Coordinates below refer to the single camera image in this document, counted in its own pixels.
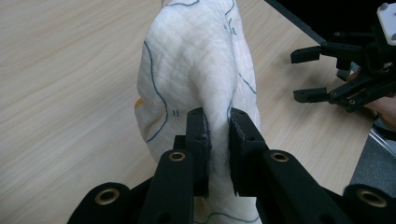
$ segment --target stuffed fabric object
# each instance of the stuffed fabric object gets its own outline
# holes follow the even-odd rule
[[[184,135],[189,111],[202,107],[209,125],[209,197],[196,197],[194,223],[261,223],[255,198],[237,197],[229,169],[231,107],[260,129],[253,63],[233,0],[179,0],[148,29],[137,80],[139,131],[152,157]]]

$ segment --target wooden table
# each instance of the wooden table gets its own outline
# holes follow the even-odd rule
[[[373,122],[292,91],[338,85],[335,59],[262,0],[238,1],[257,76],[262,135],[342,193]],[[143,39],[160,1],[0,1],[0,222],[66,223],[97,185],[130,188],[155,162],[134,117]]]

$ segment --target white cloth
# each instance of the white cloth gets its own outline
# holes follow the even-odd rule
[[[187,113],[202,107],[211,133],[209,197],[195,199],[195,223],[261,223],[255,198],[236,197],[228,164],[230,108],[256,127],[253,63],[234,0],[178,0],[150,25],[137,80],[135,115],[158,161],[184,135]]]

